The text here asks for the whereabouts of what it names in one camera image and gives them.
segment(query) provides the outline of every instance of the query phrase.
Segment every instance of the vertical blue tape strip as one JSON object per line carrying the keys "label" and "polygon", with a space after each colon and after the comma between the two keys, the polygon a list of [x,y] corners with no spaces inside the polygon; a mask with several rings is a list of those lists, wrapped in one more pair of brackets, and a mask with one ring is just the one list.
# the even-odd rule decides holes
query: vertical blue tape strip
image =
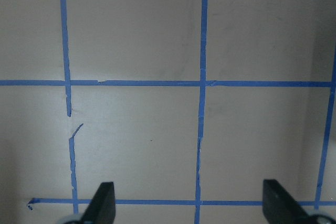
{"label": "vertical blue tape strip", "polygon": [[67,27],[67,0],[60,0],[61,22],[62,22],[62,44],[63,44],[63,62],[65,78],[65,94],[67,96],[67,114],[71,116],[71,83],[70,83],[70,62],[68,46],[68,27]]}
{"label": "vertical blue tape strip", "polygon": [[206,32],[207,32],[207,6],[208,0],[202,0],[201,14],[201,48],[200,48],[200,85],[199,85],[199,107],[198,107],[198,134],[197,134],[197,159],[196,159],[196,183],[195,183],[195,218],[194,224],[200,224],[201,212],[201,146],[204,131],[204,110],[206,93]]}
{"label": "vertical blue tape strip", "polygon": [[333,113],[334,101],[335,101],[335,87],[336,87],[336,48],[335,48],[335,53],[334,53],[334,64],[333,64],[333,69],[332,69],[327,119],[325,121],[326,125],[324,128],[324,138],[323,138],[322,154],[321,154],[321,161],[320,161],[320,168],[319,168],[319,176],[318,176],[316,194],[315,194],[315,204],[314,204],[315,209],[319,209],[320,200],[321,200],[323,177],[324,177],[324,170],[326,168],[329,137],[330,137],[330,130],[331,130],[332,113]]}
{"label": "vertical blue tape strip", "polygon": [[78,195],[77,195],[77,179],[76,179],[76,160],[75,160],[75,135],[83,126],[81,124],[69,138],[69,153],[70,153],[70,170],[71,170],[71,185],[72,185],[72,204],[74,214],[78,213]]}

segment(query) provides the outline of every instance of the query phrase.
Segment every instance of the black object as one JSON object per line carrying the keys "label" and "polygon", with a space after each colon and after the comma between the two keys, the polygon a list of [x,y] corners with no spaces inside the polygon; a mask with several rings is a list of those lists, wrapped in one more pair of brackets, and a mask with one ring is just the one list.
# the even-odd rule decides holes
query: black object
{"label": "black object", "polygon": [[65,224],[113,224],[116,199],[113,182],[103,182],[79,221]]}
{"label": "black object", "polygon": [[262,203],[270,224],[336,224],[325,215],[308,215],[275,179],[264,180]]}

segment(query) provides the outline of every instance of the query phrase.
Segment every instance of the blue grid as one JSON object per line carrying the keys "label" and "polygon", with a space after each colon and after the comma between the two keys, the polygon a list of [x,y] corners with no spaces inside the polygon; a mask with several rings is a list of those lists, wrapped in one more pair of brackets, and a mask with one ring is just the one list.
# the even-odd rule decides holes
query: blue grid
{"label": "blue grid", "polygon": [[[68,55],[68,31],[67,31],[67,4],[66,0],[60,0],[61,25],[62,25],[62,46],[64,56],[64,74],[65,80],[0,80],[0,86],[64,86],[66,93],[67,115],[71,116],[71,87],[72,86],[160,86],[160,87],[199,87],[199,108],[198,108],[198,135],[197,135],[197,157],[196,157],[196,181],[195,181],[195,200],[127,200],[117,199],[116,204],[126,205],[186,205],[195,206],[194,223],[199,224],[201,206],[261,206],[261,201],[220,201],[220,200],[201,200],[201,185],[199,171],[201,167],[201,143],[204,130],[204,111],[206,87],[227,86],[227,87],[321,87],[330,89],[330,97],[327,110],[322,153],[320,159],[318,183],[314,201],[300,201],[303,206],[336,206],[336,201],[321,201],[321,191],[323,176],[328,152],[329,136],[331,130],[332,114],[334,107],[335,88],[336,88],[336,52],[332,70],[332,79],[330,82],[322,81],[218,81],[206,80],[206,38],[207,38],[207,0],[202,0],[201,15],[201,41],[200,41],[200,80],[199,81],[149,81],[149,80],[107,80],[99,82],[98,80],[71,80],[69,55]],[[80,125],[72,137],[69,139],[70,169],[72,199],[56,198],[33,198],[27,206],[32,210],[32,204],[73,204],[74,213],[78,212],[78,204],[88,204],[90,199],[78,199],[77,182],[75,171],[75,135],[82,127]]]}

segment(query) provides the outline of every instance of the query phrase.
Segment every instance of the horizontal blue tape strip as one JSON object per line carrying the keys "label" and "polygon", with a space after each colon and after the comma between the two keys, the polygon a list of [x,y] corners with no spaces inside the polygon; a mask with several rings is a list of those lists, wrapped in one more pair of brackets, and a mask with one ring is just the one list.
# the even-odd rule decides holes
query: horizontal blue tape strip
{"label": "horizontal blue tape strip", "polygon": [[206,81],[209,87],[331,87],[329,81]]}
{"label": "horizontal blue tape strip", "polygon": [[[59,204],[90,204],[91,199],[46,199],[33,198],[28,204],[37,203],[59,203]],[[116,199],[118,205],[177,205],[177,206],[194,206],[196,200],[161,200],[161,199]],[[253,200],[201,200],[202,206],[262,206],[262,201]],[[302,206],[314,206],[315,201],[299,201]],[[320,206],[336,206],[336,201],[320,201]]]}
{"label": "horizontal blue tape strip", "polygon": [[65,81],[53,80],[0,80],[0,86],[64,86]]}
{"label": "horizontal blue tape strip", "polygon": [[71,80],[72,86],[182,86],[199,87],[199,81]]}

